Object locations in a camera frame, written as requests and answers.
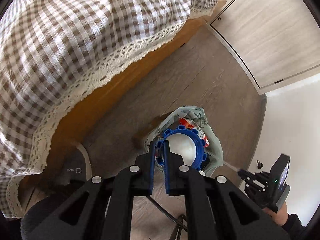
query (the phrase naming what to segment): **small screen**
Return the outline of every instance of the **small screen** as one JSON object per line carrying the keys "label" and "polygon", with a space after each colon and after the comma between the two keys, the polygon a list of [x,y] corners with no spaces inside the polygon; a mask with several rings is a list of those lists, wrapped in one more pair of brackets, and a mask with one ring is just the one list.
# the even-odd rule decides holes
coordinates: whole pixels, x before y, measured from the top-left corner
{"label": "small screen", "polygon": [[279,189],[282,189],[283,184],[285,183],[285,179],[288,175],[288,169],[289,169],[289,163],[287,163],[287,166],[284,168],[283,172],[281,173],[280,179],[279,179]]}

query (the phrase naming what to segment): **trash bin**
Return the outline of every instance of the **trash bin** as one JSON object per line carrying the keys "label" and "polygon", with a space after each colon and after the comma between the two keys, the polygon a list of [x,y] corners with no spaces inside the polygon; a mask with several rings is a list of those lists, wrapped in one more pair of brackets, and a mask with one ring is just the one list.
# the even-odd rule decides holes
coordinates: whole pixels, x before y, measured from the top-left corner
{"label": "trash bin", "polygon": [[[223,165],[223,151],[219,139],[215,136],[212,128],[208,124],[207,117],[205,116],[204,109],[197,106],[183,106],[179,107],[172,113],[170,113],[166,119],[164,119],[160,125],[153,129],[147,136],[144,142],[144,149],[146,152],[149,151],[149,144],[154,138],[161,141],[164,139],[164,132],[171,129],[178,128],[179,120],[182,118],[192,119],[205,133],[209,146],[204,148],[204,152],[207,155],[208,162],[202,169],[205,175],[210,177],[216,167]],[[156,162],[157,167],[162,170],[161,165]]]}

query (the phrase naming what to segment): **wooden floor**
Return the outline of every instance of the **wooden floor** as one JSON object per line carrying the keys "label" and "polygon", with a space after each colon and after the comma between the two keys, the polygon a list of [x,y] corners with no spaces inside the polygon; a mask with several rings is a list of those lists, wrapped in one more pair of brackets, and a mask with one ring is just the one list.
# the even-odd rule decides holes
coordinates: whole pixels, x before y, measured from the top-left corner
{"label": "wooden floor", "polygon": [[[204,108],[220,139],[224,160],[246,169],[259,138],[265,101],[227,49],[202,27],[127,93],[85,139],[92,175],[107,178],[132,165],[142,154],[134,149],[132,135],[154,117],[184,105]],[[214,176],[220,174],[239,185],[236,173],[228,167],[217,168]],[[165,194],[158,170],[153,197],[173,216],[185,214],[183,197]],[[131,239],[169,239],[174,226],[145,197],[134,199]],[[181,239],[187,239],[187,234],[183,232]]]}

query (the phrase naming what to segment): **trash bag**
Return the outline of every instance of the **trash bag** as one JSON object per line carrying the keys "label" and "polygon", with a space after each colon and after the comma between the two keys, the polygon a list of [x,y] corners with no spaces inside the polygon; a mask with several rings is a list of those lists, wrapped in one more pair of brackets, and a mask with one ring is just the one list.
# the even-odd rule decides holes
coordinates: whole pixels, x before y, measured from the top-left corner
{"label": "trash bag", "polygon": [[223,165],[223,151],[219,139],[215,136],[212,128],[208,124],[208,120],[205,116],[203,108],[197,106],[183,106],[173,111],[165,120],[162,121],[162,123],[157,128],[149,133],[147,139],[144,142],[144,149],[146,152],[148,152],[149,144],[154,138],[162,135],[163,132],[167,130],[172,124],[179,124],[179,120],[184,117],[188,117],[194,120],[208,138],[210,145],[205,148],[205,152],[209,157],[210,162],[206,165],[203,171],[207,177],[210,177],[216,167]]}

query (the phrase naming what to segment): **white wall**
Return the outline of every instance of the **white wall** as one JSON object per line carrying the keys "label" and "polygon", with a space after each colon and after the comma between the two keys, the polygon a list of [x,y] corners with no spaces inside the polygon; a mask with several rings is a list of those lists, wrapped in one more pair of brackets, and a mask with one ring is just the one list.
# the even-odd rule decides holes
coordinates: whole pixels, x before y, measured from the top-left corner
{"label": "white wall", "polygon": [[272,91],[267,97],[249,171],[259,171],[257,160],[269,171],[281,153],[291,156],[288,213],[297,214],[306,225],[320,203],[320,75]]}

